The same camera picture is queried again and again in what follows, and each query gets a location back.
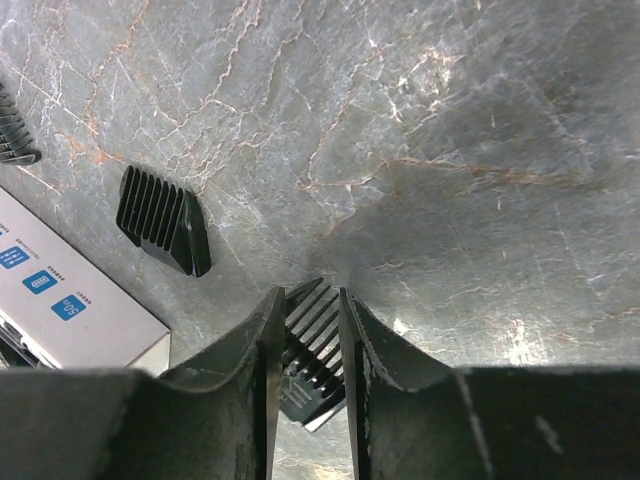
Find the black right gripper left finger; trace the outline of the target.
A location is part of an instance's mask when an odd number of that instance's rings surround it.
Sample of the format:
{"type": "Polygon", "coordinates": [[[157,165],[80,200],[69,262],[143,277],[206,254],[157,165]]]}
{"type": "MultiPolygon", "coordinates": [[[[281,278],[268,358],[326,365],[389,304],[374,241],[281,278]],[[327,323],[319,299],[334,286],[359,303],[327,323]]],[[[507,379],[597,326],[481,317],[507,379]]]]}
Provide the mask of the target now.
{"type": "Polygon", "coordinates": [[[126,369],[1,374],[5,479],[268,479],[286,301],[154,377],[126,369]]]}

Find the black clipper guard comb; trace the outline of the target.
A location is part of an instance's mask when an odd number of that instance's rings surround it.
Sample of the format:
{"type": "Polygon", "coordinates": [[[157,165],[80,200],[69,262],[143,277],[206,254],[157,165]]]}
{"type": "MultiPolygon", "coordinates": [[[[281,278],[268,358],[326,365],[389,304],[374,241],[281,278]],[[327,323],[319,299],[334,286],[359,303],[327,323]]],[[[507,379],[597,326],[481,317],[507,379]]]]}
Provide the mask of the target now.
{"type": "Polygon", "coordinates": [[[121,179],[116,225],[136,247],[184,275],[199,278],[212,267],[196,196],[137,166],[121,179]]]}
{"type": "Polygon", "coordinates": [[[26,127],[15,101],[1,85],[1,163],[9,166],[30,166],[42,158],[34,145],[34,137],[26,127]]]}
{"type": "Polygon", "coordinates": [[[322,277],[286,294],[280,408],[309,432],[346,404],[338,317],[339,291],[322,277]]]}

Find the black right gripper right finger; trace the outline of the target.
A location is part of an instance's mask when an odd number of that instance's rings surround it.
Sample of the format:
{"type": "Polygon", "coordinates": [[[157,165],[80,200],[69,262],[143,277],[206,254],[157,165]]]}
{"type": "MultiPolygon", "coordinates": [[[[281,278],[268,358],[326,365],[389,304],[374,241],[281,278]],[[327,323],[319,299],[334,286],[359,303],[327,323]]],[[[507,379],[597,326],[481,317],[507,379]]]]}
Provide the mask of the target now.
{"type": "Polygon", "coordinates": [[[635,479],[635,367],[459,367],[339,294],[359,479],[635,479]]]}

